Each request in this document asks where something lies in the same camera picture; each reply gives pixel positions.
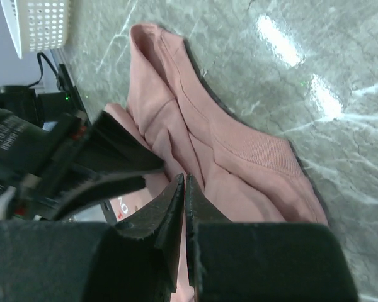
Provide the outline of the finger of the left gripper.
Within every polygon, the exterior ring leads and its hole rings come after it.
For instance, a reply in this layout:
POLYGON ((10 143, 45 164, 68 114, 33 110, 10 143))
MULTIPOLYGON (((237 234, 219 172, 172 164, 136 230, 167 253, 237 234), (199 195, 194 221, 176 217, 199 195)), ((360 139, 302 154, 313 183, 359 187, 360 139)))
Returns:
POLYGON ((106 111, 102 111, 86 131, 84 145, 75 163, 98 173, 146 173, 164 167, 162 159, 143 146, 106 111))

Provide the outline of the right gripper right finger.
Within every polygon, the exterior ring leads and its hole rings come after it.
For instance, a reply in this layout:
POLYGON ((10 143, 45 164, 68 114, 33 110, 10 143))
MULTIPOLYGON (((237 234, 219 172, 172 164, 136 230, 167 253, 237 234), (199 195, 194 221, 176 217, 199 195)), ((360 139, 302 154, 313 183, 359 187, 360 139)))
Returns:
POLYGON ((196 301, 357 301, 339 242, 319 223, 235 223, 188 175, 186 259, 196 301))

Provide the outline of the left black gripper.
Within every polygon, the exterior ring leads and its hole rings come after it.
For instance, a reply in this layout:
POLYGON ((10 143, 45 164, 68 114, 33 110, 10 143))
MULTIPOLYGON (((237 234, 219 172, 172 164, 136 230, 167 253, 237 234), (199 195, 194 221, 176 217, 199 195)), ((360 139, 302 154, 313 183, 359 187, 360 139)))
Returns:
POLYGON ((103 200, 145 188, 140 174, 91 178, 83 111, 62 113, 51 131, 0 108, 0 220, 68 220, 103 200))

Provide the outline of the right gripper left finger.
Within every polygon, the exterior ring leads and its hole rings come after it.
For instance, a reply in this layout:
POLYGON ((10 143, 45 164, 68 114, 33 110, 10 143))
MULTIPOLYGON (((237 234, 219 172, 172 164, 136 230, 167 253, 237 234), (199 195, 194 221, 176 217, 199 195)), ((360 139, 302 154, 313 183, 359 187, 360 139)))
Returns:
POLYGON ((184 177, 116 225, 0 220, 0 301, 169 301, 184 177))

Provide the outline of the pink t-shirt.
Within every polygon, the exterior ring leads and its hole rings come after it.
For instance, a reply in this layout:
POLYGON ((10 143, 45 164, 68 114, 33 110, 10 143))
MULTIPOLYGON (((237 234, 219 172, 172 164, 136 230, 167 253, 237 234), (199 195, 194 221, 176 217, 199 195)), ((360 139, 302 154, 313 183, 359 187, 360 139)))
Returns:
POLYGON ((232 221, 327 224, 289 142, 229 116, 201 84, 181 36, 138 23, 130 54, 127 106, 105 109, 165 168, 146 177, 145 189, 112 199, 117 219, 140 210, 176 175, 191 174, 232 221))

